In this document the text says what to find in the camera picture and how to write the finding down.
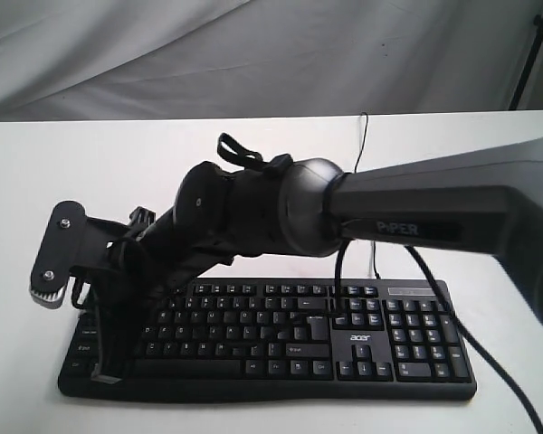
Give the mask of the dark grey Piper robot arm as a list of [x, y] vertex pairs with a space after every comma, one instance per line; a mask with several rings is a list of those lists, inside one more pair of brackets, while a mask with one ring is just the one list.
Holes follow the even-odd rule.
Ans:
[[227, 134], [217, 151], [235, 172], [196, 165], [158, 220], [87, 251], [95, 381], [122, 379], [168, 287], [238, 256], [339, 256], [353, 240], [491, 255], [543, 325], [543, 137], [355, 174], [323, 158], [264, 161]]

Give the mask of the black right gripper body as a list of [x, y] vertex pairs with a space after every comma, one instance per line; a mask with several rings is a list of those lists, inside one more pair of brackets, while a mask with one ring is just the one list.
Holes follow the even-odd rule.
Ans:
[[120, 321], [122, 365], [130, 358], [145, 321], [172, 288], [182, 288], [217, 264], [233, 263], [232, 252], [197, 217], [190, 223], [169, 210], [158, 220], [135, 223], [109, 247], [90, 257], [97, 264], [75, 277], [72, 305], [94, 315], [94, 292]]

